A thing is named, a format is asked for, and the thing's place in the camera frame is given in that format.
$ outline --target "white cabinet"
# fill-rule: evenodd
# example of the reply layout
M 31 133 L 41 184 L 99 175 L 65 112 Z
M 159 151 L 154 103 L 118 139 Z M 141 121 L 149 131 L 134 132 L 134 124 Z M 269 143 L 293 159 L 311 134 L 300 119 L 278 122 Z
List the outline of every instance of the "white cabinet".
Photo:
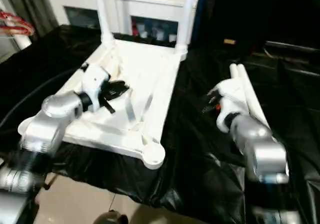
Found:
M 104 0 L 111 32 L 132 34 L 132 16 L 178 22 L 183 13 L 184 0 Z M 192 32 L 196 3 L 188 26 L 189 39 Z M 66 9 L 75 7 L 96 10 L 96 0 L 50 0 L 59 24 L 70 24 Z

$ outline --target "red cable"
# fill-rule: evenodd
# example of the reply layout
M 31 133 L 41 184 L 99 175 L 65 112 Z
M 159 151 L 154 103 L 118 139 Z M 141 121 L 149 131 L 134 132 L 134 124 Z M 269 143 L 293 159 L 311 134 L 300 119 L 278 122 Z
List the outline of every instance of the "red cable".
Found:
M 12 26 L 0 26 L 0 33 L 22 34 L 30 36 L 35 32 L 35 29 L 31 24 L 25 22 L 20 17 L 14 16 L 11 13 L 0 10 L 0 19 L 4 22 L 12 23 Z

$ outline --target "table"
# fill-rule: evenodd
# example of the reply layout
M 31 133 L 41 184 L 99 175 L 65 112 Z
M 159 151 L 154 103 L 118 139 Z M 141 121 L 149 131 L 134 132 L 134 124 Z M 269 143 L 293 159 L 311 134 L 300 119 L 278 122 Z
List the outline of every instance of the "table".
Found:
M 79 67 L 99 40 L 96 30 L 63 25 L 1 64 L 0 119 L 44 81 Z M 201 97 L 229 77 L 233 61 L 223 50 L 189 50 L 175 83 L 161 138 L 166 159 L 158 170 L 134 158 L 63 143 L 53 171 L 205 222 L 246 223 L 243 157 L 216 128 L 215 114 L 201 114 Z M 243 64 L 271 128 L 287 144 L 296 200 L 308 222 L 315 224 L 320 218 L 320 71 L 262 57 L 247 57 Z M 16 147 L 18 124 L 38 112 L 43 99 L 68 78 L 44 87 L 11 115 L 0 130 L 1 154 Z

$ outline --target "black cable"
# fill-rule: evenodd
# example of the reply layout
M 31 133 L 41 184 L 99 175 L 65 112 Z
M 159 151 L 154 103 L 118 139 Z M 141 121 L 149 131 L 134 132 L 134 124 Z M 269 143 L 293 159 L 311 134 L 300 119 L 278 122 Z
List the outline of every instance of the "black cable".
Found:
M 55 77 L 47 80 L 46 82 L 42 83 L 40 86 L 38 86 L 37 88 L 35 88 L 31 93 L 29 93 L 26 97 L 24 97 L 22 100 L 20 100 L 9 112 L 7 112 L 7 114 L 5 115 L 5 117 L 2 119 L 2 121 L 0 122 L 0 129 L 2 128 L 2 126 L 6 123 L 6 121 L 9 119 L 9 117 L 13 114 L 13 112 L 20 107 L 20 105 L 22 105 L 27 99 L 31 98 L 32 96 L 34 96 L 37 92 L 39 92 L 42 88 L 44 88 L 46 85 L 48 85 L 49 83 L 55 81 L 58 78 L 61 78 L 62 76 L 65 76 L 67 74 L 73 73 L 77 70 L 78 68 L 72 68 L 72 69 L 68 69 L 67 71 L 64 71 L 63 73 L 60 73 L 58 75 L 56 75 Z

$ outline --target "white pipe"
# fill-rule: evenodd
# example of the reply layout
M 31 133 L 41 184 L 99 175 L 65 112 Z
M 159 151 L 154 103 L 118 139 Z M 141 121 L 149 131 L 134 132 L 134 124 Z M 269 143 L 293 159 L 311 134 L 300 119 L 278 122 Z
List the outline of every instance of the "white pipe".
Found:
M 237 65 L 235 63 L 233 63 L 230 65 L 229 68 L 230 68 L 231 78 L 239 78 Z
M 246 103 L 248 105 L 250 113 L 269 127 L 269 124 L 268 124 L 267 119 L 265 117 L 265 114 L 260 106 L 257 95 L 255 94 L 255 90 L 252 87 L 252 84 L 250 82 L 250 79 L 249 79 L 249 76 L 247 74 L 245 67 L 242 64 L 239 64 L 237 66 L 237 69 L 238 69 L 238 73 L 239 73 L 239 76 L 242 81 L 242 86 L 243 86 L 245 98 L 247 101 Z
M 113 42 L 114 37 L 109 30 L 107 12 L 105 10 L 106 6 L 104 3 L 104 0 L 96 0 L 96 1 L 97 1 L 97 7 L 98 7 L 97 11 L 98 11 L 100 29 L 101 29 L 101 43 L 104 44 L 105 46 L 109 46 Z
M 182 11 L 182 18 L 178 25 L 178 34 L 177 34 L 177 41 L 176 41 L 176 49 L 177 53 L 181 53 L 181 59 L 184 60 L 186 58 L 188 52 L 188 29 L 191 19 L 191 11 L 193 8 L 193 1 L 194 0 L 185 0 L 183 11 Z

